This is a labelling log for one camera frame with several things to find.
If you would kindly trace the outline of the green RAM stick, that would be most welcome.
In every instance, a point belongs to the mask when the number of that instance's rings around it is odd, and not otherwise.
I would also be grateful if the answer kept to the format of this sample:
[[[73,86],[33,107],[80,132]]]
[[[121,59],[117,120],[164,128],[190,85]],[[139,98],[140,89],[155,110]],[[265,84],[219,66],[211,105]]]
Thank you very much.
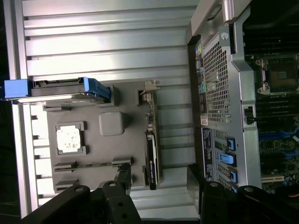
[[[126,163],[93,163],[93,164],[77,164],[77,163],[71,163],[71,164],[61,164],[61,165],[55,165],[54,170],[55,171],[68,171],[68,170],[77,170],[80,168],[98,168],[98,167],[120,167],[124,164],[130,164],[130,162]]]

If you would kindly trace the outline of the white expansion slot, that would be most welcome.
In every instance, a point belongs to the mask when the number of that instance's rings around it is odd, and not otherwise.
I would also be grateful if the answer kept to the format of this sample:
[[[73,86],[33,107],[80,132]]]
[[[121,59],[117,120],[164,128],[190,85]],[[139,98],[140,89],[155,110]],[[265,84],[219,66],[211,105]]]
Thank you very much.
[[[261,178],[261,183],[275,183],[275,182],[283,182],[285,177],[283,175],[264,175]]]

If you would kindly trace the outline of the gray parts rack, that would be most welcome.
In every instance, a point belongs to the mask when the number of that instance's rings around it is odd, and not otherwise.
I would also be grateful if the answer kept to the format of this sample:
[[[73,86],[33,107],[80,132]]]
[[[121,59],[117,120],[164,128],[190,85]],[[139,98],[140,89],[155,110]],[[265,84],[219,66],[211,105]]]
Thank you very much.
[[[130,82],[104,85],[111,90],[110,102],[90,96],[47,97],[43,110],[47,113],[53,189],[60,193],[81,184],[95,189],[116,175],[119,167],[80,168],[55,171],[55,165],[126,163],[131,165],[131,183],[147,184],[145,114],[149,105],[140,93],[145,83]],[[61,153],[57,147],[57,130],[76,126],[80,130],[81,148]]]

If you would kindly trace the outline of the green motherboard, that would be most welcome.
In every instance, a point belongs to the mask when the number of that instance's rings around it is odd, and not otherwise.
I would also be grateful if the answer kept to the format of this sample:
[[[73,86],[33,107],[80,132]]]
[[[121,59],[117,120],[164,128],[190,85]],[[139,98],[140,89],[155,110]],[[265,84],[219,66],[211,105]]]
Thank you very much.
[[[285,57],[296,54],[250,55],[247,63],[254,72],[255,89],[258,75],[255,71],[255,61],[265,57]],[[256,123],[260,133],[290,132],[299,129],[299,93],[266,96],[256,94],[256,113],[249,115],[248,121]],[[290,138],[277,140],[259,140],[259,155],[261,177],[264,175],[283,175],[283,182],[262,184],[262,189],[269,194],[285,196],[299,200],[299,134]]]

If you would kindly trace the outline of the silver CPU chip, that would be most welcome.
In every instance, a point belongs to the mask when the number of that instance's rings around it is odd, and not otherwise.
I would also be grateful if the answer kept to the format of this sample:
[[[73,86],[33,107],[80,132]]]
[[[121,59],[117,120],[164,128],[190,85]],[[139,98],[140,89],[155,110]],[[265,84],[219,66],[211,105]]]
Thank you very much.
[[[73,153],[81,148],[80,130],[76,126],[62,126],[56,134],[59,152]]]

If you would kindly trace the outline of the blue expansion slot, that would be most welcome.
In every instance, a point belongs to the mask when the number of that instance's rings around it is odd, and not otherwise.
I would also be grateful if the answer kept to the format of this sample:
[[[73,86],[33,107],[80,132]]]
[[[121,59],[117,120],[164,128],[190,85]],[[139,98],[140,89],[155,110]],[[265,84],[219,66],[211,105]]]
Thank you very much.
[[[277,140],[277,139],[290,138],[295,136],[296,134],[299,134],[299,129],[295,129],[294,131],[290,131],[290,132],[280,131],[278,133],[260,133],[258,135],[258,138],[259,140]]]

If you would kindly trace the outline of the open black PC case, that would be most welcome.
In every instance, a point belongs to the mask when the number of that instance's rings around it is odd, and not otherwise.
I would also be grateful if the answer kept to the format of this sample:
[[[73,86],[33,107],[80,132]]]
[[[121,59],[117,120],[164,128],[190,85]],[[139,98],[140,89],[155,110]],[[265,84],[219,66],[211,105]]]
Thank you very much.
[[[262,189],[250,55],[299,53],[299,0],[199,0],[186,30],[196,162],[207,181]],[[235,139],[235,151],[227,148]],[[234,164],[217,159],[231,154]]]

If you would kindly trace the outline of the hard disk in blue carrier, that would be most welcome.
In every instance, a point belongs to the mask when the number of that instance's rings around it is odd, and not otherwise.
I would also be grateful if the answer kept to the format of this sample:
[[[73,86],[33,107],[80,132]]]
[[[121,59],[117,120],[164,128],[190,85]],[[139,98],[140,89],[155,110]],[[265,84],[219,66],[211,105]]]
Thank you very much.
[[[5,80],[0,86],[0,100],[16,101],[22,98],[45,98],[59,96],[90,96],[101,102],[110,102],[111,90],[94,78],[80,77],[65,80],[30,79]]]

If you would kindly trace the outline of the CPU socket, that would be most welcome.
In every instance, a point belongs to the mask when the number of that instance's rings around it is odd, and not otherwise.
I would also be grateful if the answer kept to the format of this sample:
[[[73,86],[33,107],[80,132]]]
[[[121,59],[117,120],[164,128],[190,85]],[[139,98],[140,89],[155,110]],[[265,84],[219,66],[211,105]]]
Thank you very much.
[[[255,61],[256,91],[266,96],[299,93],[299,58],[265,57]]]

